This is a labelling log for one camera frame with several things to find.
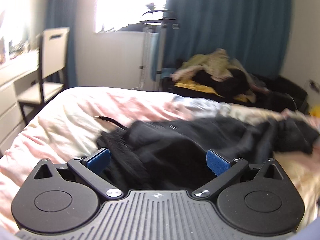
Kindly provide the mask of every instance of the ribbed gray plate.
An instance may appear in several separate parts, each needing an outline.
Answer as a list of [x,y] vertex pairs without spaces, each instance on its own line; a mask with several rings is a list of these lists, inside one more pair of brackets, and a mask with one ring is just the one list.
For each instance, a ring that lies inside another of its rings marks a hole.
[[21,230],[24,240],[262,240],[287,239],[292,234],[259,237],[239,232],[217,215],[212,204],[191,199],[186,191],[131,191],[106,202],[100,213],[81,228],[55,236]]

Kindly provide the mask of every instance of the bedspread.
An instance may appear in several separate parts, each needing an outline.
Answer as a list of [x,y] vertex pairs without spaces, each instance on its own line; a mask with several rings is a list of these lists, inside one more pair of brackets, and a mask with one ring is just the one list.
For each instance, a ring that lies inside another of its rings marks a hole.
[[[97,87],[65,90],[41,110],[0,159],[0,226],[12,233],[18,231],[11,214],[11,202],[39,159],[65,163],[74,156],[88,156],[97,150],[95,140],[100,132],[115,128],[109,122],[93,119],[93,115],[111,117],[125,126],[134,120],[190,120],[217,114],[252,124],[268,117],[283,118],[271,111],[241,107],[202,99],[195,101],[171,93]],[[317,215],[320,173],[315,172],[320,167],[320,154],[315,150],[305,165],[299,163],[299,158],[307,157],[295,154],[298,159],[291,154],[279,155],[279,158],[277,155],[277,159],[305,202],[306,213],[301,222],[301,226],[305,226]]]

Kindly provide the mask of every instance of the teal curtain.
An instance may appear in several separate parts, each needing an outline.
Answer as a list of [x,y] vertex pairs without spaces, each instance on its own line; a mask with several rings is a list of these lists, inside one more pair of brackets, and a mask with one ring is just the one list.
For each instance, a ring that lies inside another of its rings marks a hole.
[[[76,60],[75,60],[75,24],[77,0],[48,0],[45,28],[69,27],[67,78],[68,87],[77,86]],[[47,78],[51,82],[59,82],[57,73]]]
[[164,67],[225,49],[251,73],[278,75],[286,51],[291,0],[167,0],[179,30],[167,29]]

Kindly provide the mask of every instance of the silver pivot bolt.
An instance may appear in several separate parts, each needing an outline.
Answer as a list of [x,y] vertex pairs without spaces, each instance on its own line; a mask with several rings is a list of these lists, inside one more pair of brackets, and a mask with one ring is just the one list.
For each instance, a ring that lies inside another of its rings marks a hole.
[[122,191],[117,188],[111,188],[107,191],[107,196],[109,197],[119,197],[122,194]]
[[207,189],[200,189],[195,192],[195,196],[197,197],[208,197],[210,195],[210,191]]

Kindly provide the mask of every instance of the white desk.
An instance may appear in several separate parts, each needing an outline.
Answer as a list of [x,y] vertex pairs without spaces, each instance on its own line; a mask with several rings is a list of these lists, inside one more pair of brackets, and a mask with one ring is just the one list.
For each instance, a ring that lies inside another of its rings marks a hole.
[[15,137],[25,127],[14,82],[37,69],[37,50],[19,55],[0,65],[0,151],[2,154],[11,147]]

